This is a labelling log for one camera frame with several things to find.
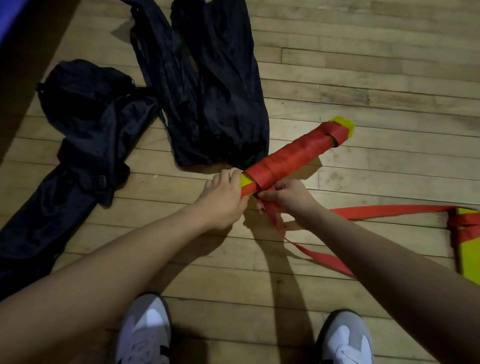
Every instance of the blue object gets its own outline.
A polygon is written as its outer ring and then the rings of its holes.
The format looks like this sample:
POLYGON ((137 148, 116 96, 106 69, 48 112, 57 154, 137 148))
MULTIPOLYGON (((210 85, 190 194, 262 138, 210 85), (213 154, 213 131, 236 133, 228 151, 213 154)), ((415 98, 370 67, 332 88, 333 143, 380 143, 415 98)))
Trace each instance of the blue object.
POLYGON ((0 0, 0 43, 28 0, 0 0))

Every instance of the black cloth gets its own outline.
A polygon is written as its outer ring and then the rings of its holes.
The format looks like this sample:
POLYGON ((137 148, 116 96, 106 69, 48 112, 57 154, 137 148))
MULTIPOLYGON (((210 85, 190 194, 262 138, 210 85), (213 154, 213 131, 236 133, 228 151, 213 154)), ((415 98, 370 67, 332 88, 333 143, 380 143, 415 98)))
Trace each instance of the black cloth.
POLYGON ((108 207, 127 181, 124 163, 158 113, 153 90, 113 68, 60 62, 38 97, 65 138, 60 164, 0 231, 0 299, 47 275, 97 203, 108 207))
POLYGON ((176 163, 244 170, 265 157, 268 114, 245 1, 175 0, 172 26, 154 0, 122 1, 132 6, 132 45, 168 116, 176 163))

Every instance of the person's left hand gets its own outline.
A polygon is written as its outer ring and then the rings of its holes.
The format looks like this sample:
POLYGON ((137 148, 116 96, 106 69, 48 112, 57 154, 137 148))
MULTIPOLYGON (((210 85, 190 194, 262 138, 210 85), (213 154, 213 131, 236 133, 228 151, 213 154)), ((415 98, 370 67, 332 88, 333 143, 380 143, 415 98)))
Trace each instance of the person's left hand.
POLYGON ((208 229, 225 229, 240 219, 247 208, 248 196, 241 197, 241 170, 222 170, 207 180, 193 208, 200 210, 208 229))

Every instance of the shoe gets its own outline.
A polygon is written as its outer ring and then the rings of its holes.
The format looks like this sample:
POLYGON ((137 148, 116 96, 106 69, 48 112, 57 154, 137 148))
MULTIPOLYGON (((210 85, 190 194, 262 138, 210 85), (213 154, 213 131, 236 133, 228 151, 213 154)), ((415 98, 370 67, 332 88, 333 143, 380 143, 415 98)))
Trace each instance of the shoe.
POLYGON ((133 301, 117 341, 117 364, 169 364, 170 321, 162 300, 144 294, 133 301))
POLYGON ((362 318, 344 309, 328 316, 315 346, 321 364, 372 364, 371 344, 362 318))

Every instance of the hand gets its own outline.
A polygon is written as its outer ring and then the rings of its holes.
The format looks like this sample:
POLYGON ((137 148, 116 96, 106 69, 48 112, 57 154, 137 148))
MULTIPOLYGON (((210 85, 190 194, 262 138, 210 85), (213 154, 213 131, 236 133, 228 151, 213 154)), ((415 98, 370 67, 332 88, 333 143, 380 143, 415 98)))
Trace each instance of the hand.
MULTIPOLYGON (((319 203, 308 192, 303 183, 299 180, 282 180, 274 185, 275 191, 262 191, 258 197, 275 201, 282 208, 283 212, 293 216, 300 226, 308 228, 308 221, 319 208, 319 203)), ((262 204, 257 204, 257 209, 262 209, 262 204)))
POLYGON ((222 170, 207 180, 205 188, 192 207, 198 208, 208 229, 225 229, 240 219, 247 208, 248 196, 241 197, 241 170, 230 177, 222 170))

